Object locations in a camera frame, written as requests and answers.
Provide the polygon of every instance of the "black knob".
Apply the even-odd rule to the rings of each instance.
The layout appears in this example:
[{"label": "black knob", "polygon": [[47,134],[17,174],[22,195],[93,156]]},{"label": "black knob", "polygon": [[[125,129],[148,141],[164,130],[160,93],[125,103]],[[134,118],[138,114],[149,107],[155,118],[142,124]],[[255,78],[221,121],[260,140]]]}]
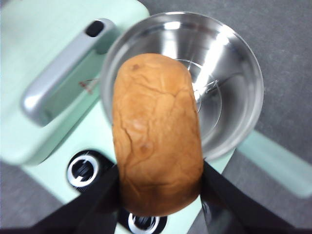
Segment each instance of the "black knob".
[{"label": "black knob", "polygon": [[67,167],[67,179],[79,192],[84,192],[114,164],[94,150],[77,153]]},{"label": "black knob", "polygon": [[133,216],[133,223],[139,229],[148,230],[155,226],[156,218],[155,217],[140,217],[140,216]]},{"label": "black knob", "polygon": [[104,23],[101,21],[93,21],[86,29],[85,33],[95,38],[104,29]]}]

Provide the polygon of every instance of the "bread crust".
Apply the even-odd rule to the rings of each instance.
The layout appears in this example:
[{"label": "bread crust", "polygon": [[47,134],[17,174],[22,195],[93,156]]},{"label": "bread crust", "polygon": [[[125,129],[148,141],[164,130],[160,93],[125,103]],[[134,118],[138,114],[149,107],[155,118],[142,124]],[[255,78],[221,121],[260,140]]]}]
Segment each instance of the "bread crust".
[{"label": "bread crust", "polygon": [[172,214],[200,192],[203,159],[189,71],[159,54],[135,56],[114,86],[113,136],[124,207]]}]

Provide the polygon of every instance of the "stainless steel bowl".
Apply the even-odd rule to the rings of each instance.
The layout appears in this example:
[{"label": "stainless steel bowl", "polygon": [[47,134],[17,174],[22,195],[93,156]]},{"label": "stainless steel bowl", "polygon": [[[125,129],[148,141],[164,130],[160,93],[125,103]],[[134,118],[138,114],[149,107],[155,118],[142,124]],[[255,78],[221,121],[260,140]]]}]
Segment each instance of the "stainless steel bowl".
[{"label": "stainless steel bowl", "polygon": [[188,12],[151,16],[110,48],[101,71],[101,97],[110,121],[117,71],[125,60],[143,53],[169,56],[190,70],[206,159],[229,152],[253,129],[263,102],[263,79],[256,57],[230,27]]}]

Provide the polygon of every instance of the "silver ring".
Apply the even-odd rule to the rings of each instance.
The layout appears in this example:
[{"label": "silver ring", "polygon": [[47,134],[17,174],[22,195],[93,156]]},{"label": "silver ring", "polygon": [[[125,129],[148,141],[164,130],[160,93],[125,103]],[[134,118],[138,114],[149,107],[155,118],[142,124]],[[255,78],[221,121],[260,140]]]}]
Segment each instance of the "silver ring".
[{"label": "silver ring", "polygon": [[159,224],[159,220],[160,220],[159,217],[154,217],[154,218],[155,218],[154,226],[149,227],[148,229],[144,230],[144,229],[138,228],[135,225],[135,217],[132,213],[130,213],[128,217],[128,225],[129,225],[130,230],[135,234],[152,234],[156,230]]},{"label": "silver ring", "polygon": [[[78,161],[80,160],[85,160],[85,161],[88,161],[91,163],[91,165],[93,166],[93,175],[92,177],[87,180],[87,181],[81,181],[82,180],[82,177],[81,176],[78,176],[77,178],[74,177],[73,175],[73,165],[75,163],[77,163]],[[81,156],[78,156],[76,157],[68,166],[68,169],[67,169],[67,179],[68,181],[71,183],[71,185],[75,186],[75,187],[85,187],[89,184],[92,183],[92,181],[96,178],[98,174],[98,161],[90,156],[90,155],[81,155]]]}]

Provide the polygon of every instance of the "silver handle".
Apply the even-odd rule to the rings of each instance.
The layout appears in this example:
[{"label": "silver handle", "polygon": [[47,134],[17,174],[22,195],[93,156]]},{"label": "silver handle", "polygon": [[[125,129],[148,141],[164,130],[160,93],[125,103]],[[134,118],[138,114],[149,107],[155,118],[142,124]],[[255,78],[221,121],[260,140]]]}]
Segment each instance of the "silver handle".
[{"label": "silver handle", "polygon": [[44,106],[53,92],[90,51],[95,49],[98,54],[106,53],[118,35],[114,23],[109,19],[92,22],[27,88],[21,99],[24,113],[39,126],[52,121],[52,117],[44,111]]}]

